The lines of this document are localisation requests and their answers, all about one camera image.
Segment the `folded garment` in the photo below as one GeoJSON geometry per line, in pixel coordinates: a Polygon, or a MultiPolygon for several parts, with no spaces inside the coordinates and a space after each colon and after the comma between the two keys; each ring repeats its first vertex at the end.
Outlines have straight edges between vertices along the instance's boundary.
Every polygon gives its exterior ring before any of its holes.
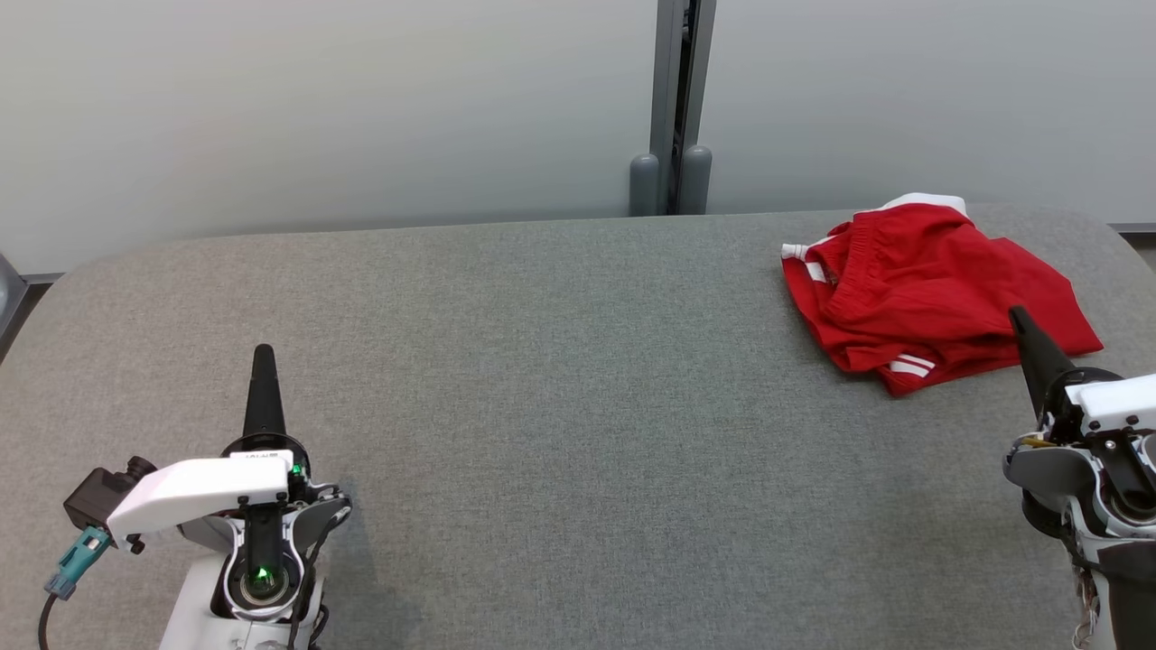
{"type": "Polygon", "coordinates": [[[1022,304],[1068,355],[1103,349],[1072,283],[1009,239],[988,239],[963,199],[905,194],[810,245],[783,272],[818,345],[894,396],[1020,362],[1008,309],[1022,304]]]}

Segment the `gray fabric surface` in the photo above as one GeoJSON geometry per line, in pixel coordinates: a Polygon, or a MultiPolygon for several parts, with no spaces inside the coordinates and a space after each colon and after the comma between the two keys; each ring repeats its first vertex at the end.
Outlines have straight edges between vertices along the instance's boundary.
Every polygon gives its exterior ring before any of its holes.
{"type": "MultiPolygon", "coordinates": [[[[1156,370],[1156,281],[1107,227],[971,212],[1073,280],[1095,364],[1156,370]]],[[[846,217],[254,236],[69,274],[0,365],[3,645],[35,645],[64,497],[218,453],[267,341],[290,433],[356,498],[329,650],[1066,648],[1066,557],[1000,473],[1018,370],[890,399],[791,303],[779,244],[846,217]]],[[[197,553],[110,552],[53,648],[155,647],[197,553]]]]}

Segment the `cable connector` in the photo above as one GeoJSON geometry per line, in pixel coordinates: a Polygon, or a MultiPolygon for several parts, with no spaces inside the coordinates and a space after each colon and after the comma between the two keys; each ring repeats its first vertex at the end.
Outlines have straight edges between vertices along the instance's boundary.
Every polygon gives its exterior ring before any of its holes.
{"type": "Polygon", "coordinates": [[[44,585],[44,591],[61,600],[68,600],[76,591],[76,583],[84,571],[101,559],[111,544],[109,533],[101,529],[96,526],[84,529],[72,548],[57,562],[57,575],[44,585]]]}

